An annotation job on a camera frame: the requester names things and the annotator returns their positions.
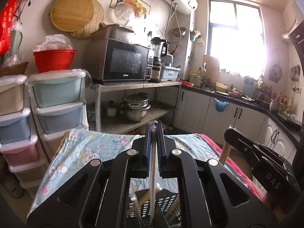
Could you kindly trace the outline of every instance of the cabinet handle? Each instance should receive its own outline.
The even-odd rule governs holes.
[[[279,132],[277,132],[276,134],[275,134],[275,137],[274,137],[274,139],[273,139],[273,144],[275,143],[275,139],[276,139],[276,137],[277,137],[277,135],[280,133],[280,131]]]
[[[240,112],[239,118],[241,117],[242,111],[243,111],[243,109],[241,109],[241,112]]]
[[[234,117],[236,117],[236,115],[237,115],[237,112],[238,112],[238,107],[237,107],[237,110],[235,111]]]
[[[277,131],[277,130],[275,130],[275,131],[272,133],[272,136],[271,136],[271,138],[270,138],[271,141],[272,141],[272,137],[273,137],[273,135],[275,134],[276,131]]]

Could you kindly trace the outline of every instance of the red plastic bag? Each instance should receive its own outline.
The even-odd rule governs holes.
[[[12,18],[17,0],[9,0],[0,13],[0,55],[10,48]]]

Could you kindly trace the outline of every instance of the wicker basket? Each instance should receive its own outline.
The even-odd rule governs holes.
[[[0,77],[5,75],[24,74],[28,63],[29,62],[23,62],[17,65],[13,65],[11,67],[0,68]]]

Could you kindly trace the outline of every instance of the window frame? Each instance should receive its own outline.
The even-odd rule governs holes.
[[[236,18],[236,26],[227,26],[227,25],[223,25],[223,24],[216,24],[216,23],[211,23],[210,22],[210,14],[211,14],[211,2],[227,2],[227,3],[233,3],[234,5],[234,13],[235,13],[235,18]],[[208,14],[208,39],[207,39],[207,55],[210,55],[211,53],[211,46],[212,46],[212,29],[214,27],[223,27],[223,28],[232,28],[235,30],[239,30],[238,28],[238,20],[237,20],[237,4],[240,5],[244,5],[244,6],[249,6],[249,7],[253,7],[258,9],[259,11],[259,15],[260,15],[260,20],[262,23],[262,27],[263,27],[263,32],[260,34],[262,39],[263,39],[263,44],[265,47],[265,36],[264,36],[264,24],[263,24],[263,19],[262,19],[262,14],[261,14],[261,9],[259,6],[254,6],[251,4],[247,4],[247,3],[242,3],[242,2],[238,2],[238,1],[231,1],[231,0],[208,0],[208,9],[209,9],[209,14]]]

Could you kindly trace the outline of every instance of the cutting board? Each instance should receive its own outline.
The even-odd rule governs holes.
[[[99,23],[105,21],[105,12],[102,5],[97,0],[92,0],[94,16],[92,20],[81,30],[71,32],[70,35],[77,39],[88,39],[92,33],[98,31]]]
[[[93,15],[92,0],[56,0],[50,13],[53,25],[64,32],[82,29]]]
[[[204,55],[203,64],[206,63],[205,76],[207,79],[210,79],[211,84],[215,84],[215,82],[219,78],[219,60],[215,57]]]

